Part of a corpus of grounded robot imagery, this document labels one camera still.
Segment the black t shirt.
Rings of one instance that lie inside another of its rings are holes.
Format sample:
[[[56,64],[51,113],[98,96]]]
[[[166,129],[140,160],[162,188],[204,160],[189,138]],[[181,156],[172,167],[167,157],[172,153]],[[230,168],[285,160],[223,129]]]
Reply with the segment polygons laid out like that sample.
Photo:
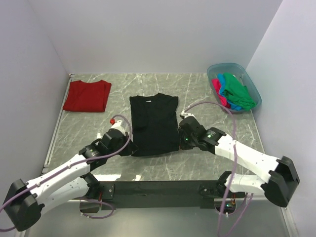
[[[129,97],[134,157],[150,157],[179,150],[176,110],[177,96],[158,93],[154,96]]]

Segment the clear blue plastic bin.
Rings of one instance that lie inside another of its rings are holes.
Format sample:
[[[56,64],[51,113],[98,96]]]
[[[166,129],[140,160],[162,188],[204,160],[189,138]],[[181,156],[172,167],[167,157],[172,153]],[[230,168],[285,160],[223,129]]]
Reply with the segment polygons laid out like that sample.
[[[260,96],[255,84],[253,83],[252,79],[250,78],[249,74],[246,72],[246,70],[241,65],[239,65],[237,63],[219,63],[219,64],[215,64],[215,65],[208,67],[207,76],[208,76],[210,87],[215,95],[216,101],[220,105],[222,105],[222,104],[220,102],[220,99],[218,98],[218,95],[216,93],[216,90],[215,90],[211,80],[217,79],[218,74],[224,74],[224,73],[230,73],[230,74],[234,75],[242,85],[247,87],[249,95],[256,102],[256,106],[254,108],[250,109],[251,111],[257,109],[261,105],[261,103],[262,103],[261,96]],[[245,110],[237,111],[237,110],[228,109],[225,106],[224,106],[223,111],[224,112],[230,111],[232,114],[242,114],[242,113],[247,112]]]

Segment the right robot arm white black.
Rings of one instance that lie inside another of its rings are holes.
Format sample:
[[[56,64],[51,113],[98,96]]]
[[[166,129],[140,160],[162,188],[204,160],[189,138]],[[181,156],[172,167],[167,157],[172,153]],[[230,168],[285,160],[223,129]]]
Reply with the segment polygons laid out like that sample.
[[[199,148],[235,161],[252,172],[251,175],[224,172],[217,184],[220,196],[228,197],[231,193],[264,195],[276,206],[288,206],[300,183],[292,159],[261,153],[215,127],[205,129],[191,114],[181,118],[178,131],[182,150]]]

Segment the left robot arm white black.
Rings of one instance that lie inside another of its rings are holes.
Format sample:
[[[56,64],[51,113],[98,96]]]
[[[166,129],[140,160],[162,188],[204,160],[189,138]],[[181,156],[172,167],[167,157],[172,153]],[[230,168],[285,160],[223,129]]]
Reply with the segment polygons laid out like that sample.
[[[42,215],[74,198],[94,198],[99,182],[92,171],[105,165],[115,155],[131,154],[132,141],[120,122],[91,144],[85,146],[70,160],[52,171],[27,182],[13,182],[1,210],[13,223],[13,229],[22,232],[32,227]]]

